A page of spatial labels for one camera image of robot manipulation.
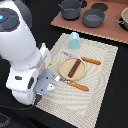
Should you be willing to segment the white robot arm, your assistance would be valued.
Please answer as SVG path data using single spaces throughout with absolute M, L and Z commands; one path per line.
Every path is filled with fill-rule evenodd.
M 35 95 L 42 97 L 54 89 L 47 69 L 51 53 L 44 43 L 36 47 L 31 27 L 32 15 L 23 2 L 0 1 L 0 56 L 11 65 L 6 87 L 25 105 L 30 105 Z

